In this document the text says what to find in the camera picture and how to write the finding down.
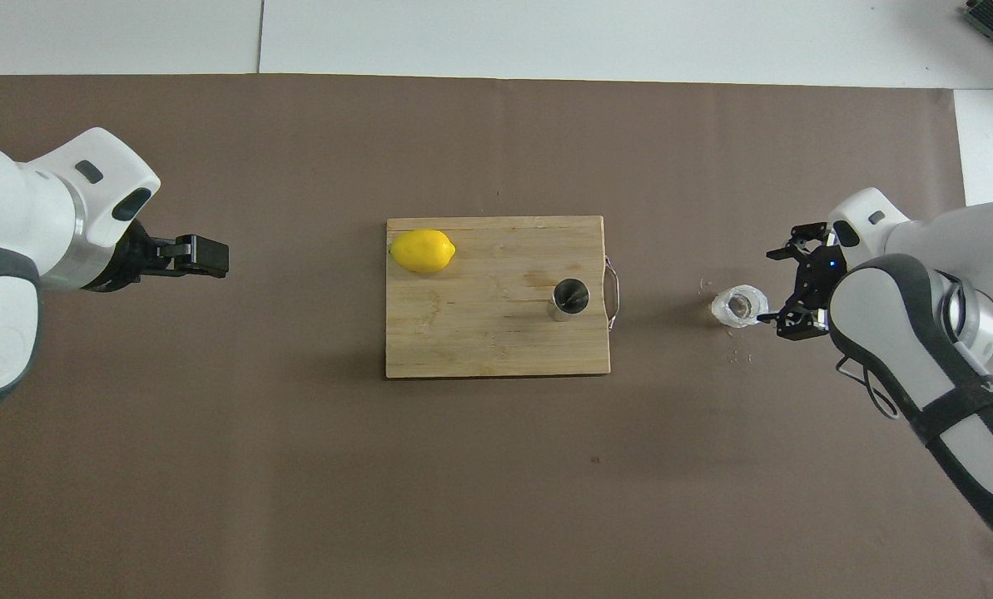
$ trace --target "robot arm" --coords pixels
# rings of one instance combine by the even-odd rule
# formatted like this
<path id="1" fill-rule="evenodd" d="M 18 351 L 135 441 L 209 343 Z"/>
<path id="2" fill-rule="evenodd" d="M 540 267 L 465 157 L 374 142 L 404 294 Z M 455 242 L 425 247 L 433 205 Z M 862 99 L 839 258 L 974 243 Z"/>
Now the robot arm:
<path id="1" fill-rule="evenodd" d="M 797 227 L 769 254 L 797 259 L 797 291 L 760 319 L 790 339 L 831 334 L 993 532 L 993 205 L 921 223 L 871 189 L 830 223 L 805 226 L 815 250 Z"/>
<path id="2" fill-rule="evenodd" d="M 41 292 L 115 291 L 142 274 L 226 276 L 225 245 L 150 238 L 135 220 L 158 189 L 145 161 L 103 129 L 28 163 L 0 152 L 0 402 L 32 362 Z"/>

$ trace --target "cutting board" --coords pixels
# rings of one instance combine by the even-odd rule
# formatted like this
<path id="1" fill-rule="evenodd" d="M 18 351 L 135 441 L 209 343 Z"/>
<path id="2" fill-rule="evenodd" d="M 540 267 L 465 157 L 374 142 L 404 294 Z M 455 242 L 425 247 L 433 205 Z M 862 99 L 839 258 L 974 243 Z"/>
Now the cutting board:
<path id="1" fill-rule="evenodd" d="M 607 374 L 602 216 L 390 219 L 401 232 L 445 232 L 455 256 L 438 273 L 385 261 L 385 376 Z M 554 286 L 576 278 L 588 306 L 566 322 L 549 317 Z"/>

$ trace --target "metal handle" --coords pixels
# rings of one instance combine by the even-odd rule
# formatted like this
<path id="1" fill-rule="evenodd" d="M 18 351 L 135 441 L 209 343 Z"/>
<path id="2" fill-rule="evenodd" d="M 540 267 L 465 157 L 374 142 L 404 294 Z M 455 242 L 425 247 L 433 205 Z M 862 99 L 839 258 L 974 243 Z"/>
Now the metal handle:
<path id="1" fill-rule="evenodd" d="M 618 311 L 622 309 L 622 285 L 618 282 L 618 271 L 614 269 L 611 265 L 611 258 L 609 255 L 603 256 L 603 277 L 607 278 L 607 273 L 611 273 L 611 277 L 614 279 L 614 314 L 607 317 L 607 330 L 614 329 L 614 319 L 618 317 Z"/>

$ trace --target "brown paper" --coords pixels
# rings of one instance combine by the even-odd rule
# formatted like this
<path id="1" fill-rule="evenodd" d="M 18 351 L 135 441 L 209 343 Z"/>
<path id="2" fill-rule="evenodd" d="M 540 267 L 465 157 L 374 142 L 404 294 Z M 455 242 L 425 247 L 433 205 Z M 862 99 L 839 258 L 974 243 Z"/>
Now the brown paper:
<path id="1" fill-rule="evenodd" d="M 963 202 L 950 91 L 0 77 L 0 148 L 89 126 L 226 280 L 50 295 L 0 407 L 0 597 L 993 597 L 993 538 L 827 339 L 729 330 L 792 225 Z M 383 379 L 385 221 L 602 215 L 602 378 Z"/>

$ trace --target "yellow lemon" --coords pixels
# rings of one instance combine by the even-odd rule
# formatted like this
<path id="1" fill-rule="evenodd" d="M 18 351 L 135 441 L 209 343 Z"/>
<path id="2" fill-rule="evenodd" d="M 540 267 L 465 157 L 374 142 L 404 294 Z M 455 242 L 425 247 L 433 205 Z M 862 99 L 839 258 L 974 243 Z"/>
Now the yellow lemon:
<path id="1" fill-rule="evenodd" d="M 455 255 L 455 246 L 443 231 L 414 229 L 400 234 L 389 246 L 397 265 L 416 273 L 435 273 Z"/>

